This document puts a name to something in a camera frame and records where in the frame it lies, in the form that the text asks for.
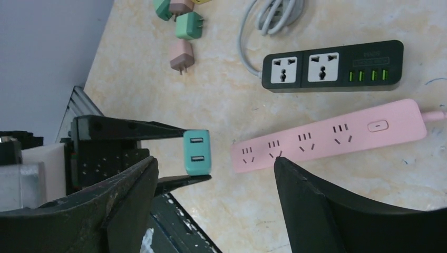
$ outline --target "teal usb charger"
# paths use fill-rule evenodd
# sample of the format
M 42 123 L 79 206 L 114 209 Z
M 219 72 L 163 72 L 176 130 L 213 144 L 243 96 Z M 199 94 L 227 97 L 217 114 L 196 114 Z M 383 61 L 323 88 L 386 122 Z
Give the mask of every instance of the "teal usb charger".
M 190 176 L 211 172 L 211 146 L 208 130 L 188 130 L 183 134 L 184 166 Z

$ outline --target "pink power strip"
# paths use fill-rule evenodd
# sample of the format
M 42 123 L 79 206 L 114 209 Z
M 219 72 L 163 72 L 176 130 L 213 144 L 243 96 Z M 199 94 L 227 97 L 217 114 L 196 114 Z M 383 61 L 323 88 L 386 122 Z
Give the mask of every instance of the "pink power strip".
M 306 161 L 417 141 L 427 135 L 425 122 L 445 118 L 405 99 L 233 144 L 231 160 L 236 172 L 248 172 L 272 167 L 276 157 Z

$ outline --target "green usb port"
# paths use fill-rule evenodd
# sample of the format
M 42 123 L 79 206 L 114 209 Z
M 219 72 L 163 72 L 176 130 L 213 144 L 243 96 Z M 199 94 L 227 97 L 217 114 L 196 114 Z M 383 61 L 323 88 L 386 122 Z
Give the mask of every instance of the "green usb port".
M 373 70 L 373 72 L 371 74 L 371 80 L 377 81 L 377 70 Z
M 360 71 L 358 72 L 358 80 L 359 80 L 360 82 L 363 82 L 363 81 L 365 80 L 365 71 L 360 70 Z
M 349 72 L 349 81 L 353 82 L 354 81 L 354 71 L 350 71 Z
M 388 70 L 382 70 L 382 80 L 388 80 Z

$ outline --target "pink charger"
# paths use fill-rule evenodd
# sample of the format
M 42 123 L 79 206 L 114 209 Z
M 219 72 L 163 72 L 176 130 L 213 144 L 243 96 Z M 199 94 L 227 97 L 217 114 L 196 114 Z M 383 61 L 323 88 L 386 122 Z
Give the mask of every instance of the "pink charger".
M 195 62 L 191 43 L 187 40 L 176 39 L 169 50 L 169 58 L 172 69 L 179 71 L 180 75 L 183 71 L 187 72 Z

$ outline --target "white wall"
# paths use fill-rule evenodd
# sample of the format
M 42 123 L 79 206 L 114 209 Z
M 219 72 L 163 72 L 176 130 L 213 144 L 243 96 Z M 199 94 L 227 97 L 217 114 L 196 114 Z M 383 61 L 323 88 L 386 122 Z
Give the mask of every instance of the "white wall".
M 0 0 L 0 131 L 53 143 L 84 85 L 113 0 Z

